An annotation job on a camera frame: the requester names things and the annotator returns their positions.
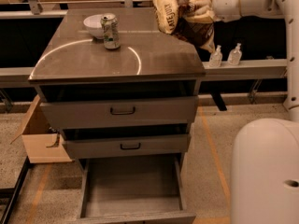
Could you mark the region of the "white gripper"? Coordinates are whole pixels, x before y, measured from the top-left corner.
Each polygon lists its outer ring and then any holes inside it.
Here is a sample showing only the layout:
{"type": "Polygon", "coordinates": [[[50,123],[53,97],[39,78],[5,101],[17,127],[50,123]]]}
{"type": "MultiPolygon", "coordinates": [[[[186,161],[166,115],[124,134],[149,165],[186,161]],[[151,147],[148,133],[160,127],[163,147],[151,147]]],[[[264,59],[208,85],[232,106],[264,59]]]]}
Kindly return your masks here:
{"type": "Polygon", "coordinates": [[[237,21],[241,18],[239,0],[190,0],[190,7],[183,18],[191,23],[213,23],[219,19],[224,22],[237,21]]]}

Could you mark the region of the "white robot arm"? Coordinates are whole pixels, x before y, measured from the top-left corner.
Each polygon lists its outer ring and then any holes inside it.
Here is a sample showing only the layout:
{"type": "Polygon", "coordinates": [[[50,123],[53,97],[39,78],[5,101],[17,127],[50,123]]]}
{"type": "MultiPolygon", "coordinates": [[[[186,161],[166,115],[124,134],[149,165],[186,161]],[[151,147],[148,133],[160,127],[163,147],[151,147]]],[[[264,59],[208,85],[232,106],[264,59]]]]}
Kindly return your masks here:
{"type": "Polygon", "coordinates": [[[299,224],[299,0],[212,0],[220,21],[283,17],[290,118],[258,119],[237,134],[231,224],[299,224]]]}

